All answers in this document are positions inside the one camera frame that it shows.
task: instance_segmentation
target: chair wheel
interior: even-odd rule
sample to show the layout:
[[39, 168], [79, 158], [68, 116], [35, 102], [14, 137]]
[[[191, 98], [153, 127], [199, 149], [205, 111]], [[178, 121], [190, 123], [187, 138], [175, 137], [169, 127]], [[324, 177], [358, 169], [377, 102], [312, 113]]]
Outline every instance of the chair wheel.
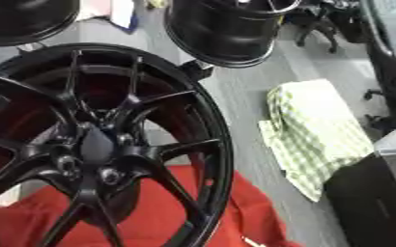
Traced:
[[366, 92], [364, 95], [363, 95], [363, 99], [365, 99], [365, 100], [367, 100], [367, 101], [369, 101], [369, 100], [371, 100], [372, 99], [372, 94], [371, 94], [371, 92]]
[[331, 53], [331, 54], [335, 54], [337, 51], [338, 51], [338, 48], [337, 48], [337, 47], [331, 47], [331, 48], [328, 50], [328, 52]]
[[297, 41], [296, 44], [297, 44], [298, 47], [304, 47], [305, 46], [304, 41]]

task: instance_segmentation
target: rim lip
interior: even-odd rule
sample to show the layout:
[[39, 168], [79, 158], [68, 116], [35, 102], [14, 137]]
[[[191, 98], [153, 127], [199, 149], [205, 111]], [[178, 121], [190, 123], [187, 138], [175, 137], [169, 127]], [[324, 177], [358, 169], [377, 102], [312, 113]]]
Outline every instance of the rim lip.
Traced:
[[73, 2], [75, 4], [72, 12], [68, 16], [66, 16], [66, 18], [62, 22], [49, 26], [38, 33], [0, 38], [0, 47], [15, 46], [15, 45], [22, 45], [26, 43], [42, 41], [64, 31], [66, 28], [68, 28], [70, 25], [74, 23], [74, 21], [76, 20], [79, 14], [80, 3], [79, 1], [73, 1]]
[[[156, 69], [163, 71], [164, 73], [176, 78], [179, 82], [184, 85], [191, 85], [191, 87], [198, 92], [199, 96], [206, 102], [207, 105], [205, 106], [205, 110], [209, 112], [209, 114], [213, 117], [214, 121], [219, 123], [219, 132], [220, 132], [220, 141], [223, 143], [224, 147], [224, 154], [220, 155], [220, 162], [222, 163], [222, 168], [218, 178], [225, 178], [223, 179], [220, 185], [220, 188], [215, 188], [214, 193], [218, 200], [215, 200], [212, 207], [214, 208], [213, 212], [209, 214], [207, 222], [202, 225], [197, 225], [197, 230], [193, 230], [183, 242], [181, 242], [177, 246], [186, 246], [186, 247], [198, 247], [203, 246], [207, 240], [211, 237], [213, 231], [216, 230], [216, 226], [221, 218], [227, 204], [229, 201], [232, 181], [234, 177], [234, 155], [233, 155], [233, 144], [231, 135], [229, 133], [228, 126], [225, 122], [223, 115], [221, 114], [218, 106], [213, 101], [212, 97], [206, 91], [206, 89], [201, 86], [197, 81], [193, 81], [190, 79], [184, 72], [182, 72], [176, 65], [172, 64], [171, 62], [156, 56], [155, 54], [139, 50], [132, 47], [116, 45], [116, 44], [105, 44], [105, 43], [70, 43], [70, 44], [61, 44], [50, 46], [47, 48], [42, 48], [40, 50], [36, 50], [33, 52], [26, 53], [24, 56], [17, 56], [13, 57], [10, 60], [3, 62], [0, 64], [0, 72], [2, 74], [13, 74], [19, 69], [26, 68], [28, 66], [34, 65], [34, 58], [35, 57], [43, 57], [46, 55], [45, 53], [56, 54], [56, 50], [59, 52], [65, 52], [65, 50], [74, 51], [77, 49], [82, 50], [94, 50], [94, 51], [111, 51], [111, 52], [119, 52], [125, 55], [132, 55], [132, 54], [139, 54], [145, 58], [146, 61], [149, 61], [147, 64], [154, 66]], [[49, 61], [50, 58], [55, 58], [58, 56], [45, 56], [43, 57], [46, 61]]]

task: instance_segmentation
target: wheel spoke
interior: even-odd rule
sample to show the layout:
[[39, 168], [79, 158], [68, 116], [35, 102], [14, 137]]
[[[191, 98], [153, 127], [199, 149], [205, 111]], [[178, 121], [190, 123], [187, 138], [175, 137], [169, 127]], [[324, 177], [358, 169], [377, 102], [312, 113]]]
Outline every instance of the wheel spoke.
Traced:
[[0, 169], [0, 195], [18, 184], [20, 177], [36, 166], [36, 160], [19, 162], [16, 159]]
[[219, 143], [219, 139], [209, 139], [199, 142], [169, 144], [161, 147], [160, 156], [163, 161], [168, 161], [192, 152], [203, 152], [214, 149]]
[[153, 107], [139, 114], [128, 127], [132, 136], [136, 139], [136, 145], [149, 146], [149, 139], [145, 131], [145, 121], [157, 108]]
[[119, 236], [117, 226], [109, 215], [106, 207], [103, 205], [100, 198], [97, 198], [97, 202], [93, 209], [93, 216], [97, 220], [99, 227], [105, 234], [108, 241], [112, 246], [123, 247], [123, 241]]
[[60, 121], [64, 121], [68, 127], [71, 135], [75, 135], [77, 131], [77, 121], [69, 109], [68, 105], [59, 97], [56, 96], [55, 93], [50, 92], [47, 89], [41, 89], [34, 85], [29, 85], [26, 83], [22, 83], [16, 80], [13, 80], [8, 77], [0, 76], [0, 83], [5, 83], [8, 86], [16, 87], [20, 90], [26, 91], [30, 93], [35, 98], [45, 101], [48, 103], [53, 109], [55, 109], [56, 116], [61, 115]]
[[139, 70], [142, 64], [142, 57], [137, 57], [133, 62], [132, 72], [130, 74], [130, 84], [128, 87], [128, 94], [136, 96], [136, 91], [139, 82]]
[[76, 105], [90, 120], [95, 121], [98, 119], [95, 112], [91, 107], [78, 95], [79, 75], [81, 73], [81, 60], [83, 53], [81, 50], [75, 50], [71, 54], [71, 67], [69, 70], [68, 81], [64, 92], [65, 98], [68, 98]]
[[79, 80], [79, 66], [82, 51], [73, 51], [71, 54], [71, 67], [69, 70], [68, 82], [66, 84], [66, 93], [70, 96], [76, 96], [76, 86]]
[[0, 76], [0, 83], [3, 83], [7, 86], [12, 86], [17, 89], [20, 89], [22, 91], [25, 91], [27, 93], [30, 93], [33, 96], [36, 96], [40, 99], [43, 99], [45, 101], [51, 102], [51, 103], [58, 103], [58, 98], [55, 96], [55, 93], [50, 92], [47, 89], [41, 89], [37, 86], [30, 85], [27, 83], [22, 83], [16, 80], [13, 80], [12, 78]]
[[22, 145], [0, 139], [0, 148], [11, 151], [13, 159], [0, 169], [0, 194], [18, 183], [19, 178], [37, 168], [48, 148], [44, 145]]
[[192, 224], [197, 224], [204, 220], [205, 212], [165, 166], [157, 166], [153, 172], [153, 178], [182, 203], [187, 219]]
[[22, 145], [14, 141], [0, 139], [0, 148], [17, 153], [22, 149]]
[[151, 107], [163, 105], [164, 103], [169, 102], [171, 100], [177, 100], [177, 99], [181, 99], [181, 98], [189, 98], [191, 96], [194, 96], [195, 94], [196, 94], [195, 91], [190, 90], [190, 91], [184, 91], [184, 92], [179, 92], [179, 93], [174, 93], [174, 94], [169, 94], [169, 95], [148, 97], [142, 101], [141, 111], [144, 111]]
[[41, 247], [56, 246], [66, 234], [83, 218], [84, 206], [75, 197], [68, 209], [57, 219], [51, 229], [43, 237]]
[[40, 167], [25, 174], [17, 181], [17, 183], [22, 183], [31, 179], [42, 180], [56, 188], [58, 191], [69, 196], [72, 195], [71, 182], [56, 169]]

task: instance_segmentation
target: floor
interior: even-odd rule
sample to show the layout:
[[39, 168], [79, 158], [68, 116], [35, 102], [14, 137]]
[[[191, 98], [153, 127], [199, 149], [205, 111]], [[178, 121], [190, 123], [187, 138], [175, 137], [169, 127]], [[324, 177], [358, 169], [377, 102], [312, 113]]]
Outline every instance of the floor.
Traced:
[[[138, 16], [140, 27], [133, 35], [91, 20], [76, 23], [45, 43], [116, 43], [150, 51], [178, 65], [191, 60], [165, 34], [163, 11], [146, 13], [138, 6]], [[364, 114], [385, 115], [385, 107], [379, 98], [368, 102], [362, 99], [367, 89], [378, 87], [362, 45], [340, 40], [343, 48], [337, 54], [328, 54], [328, 43], [314, 34], [308, 38], [306, 48], [298, 48], [293, 43], [296, 31], [295, 27], [284, 27], [273, 54], [261, 65], [250, 69], [216, 68], [214, 75], [202, 83], [230, 126], [236, 168], [272, 199], [287, 224], [289, 238], [305, 247], [346, 247], [327, 199], [313, 204], [282, 177], [271, 150], [260, 137], [257, 122], [267, 118], [267, 91], [290, 81], [328, 79], [363, 124]], [[0, 62], [15, 54], [14, 48], [0, 48]]]

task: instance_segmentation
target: black chair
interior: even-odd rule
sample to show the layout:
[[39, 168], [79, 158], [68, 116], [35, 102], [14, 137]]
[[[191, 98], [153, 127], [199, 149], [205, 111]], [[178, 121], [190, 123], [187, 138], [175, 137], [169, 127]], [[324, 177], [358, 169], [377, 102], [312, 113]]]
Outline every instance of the black chair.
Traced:
[[360, 21], [357, 18], [358, 1], [352, 0], [308, 0], [299, 8], [287, 14], [286, 22], [303, 29], [297, 39], [298, 46], [305, 46], [305, 40], [312, 31], [322, 33], [330, 41], [330, 53], [338, 49], [335, 39], [337, 31], [350, 42], [362, 42]]

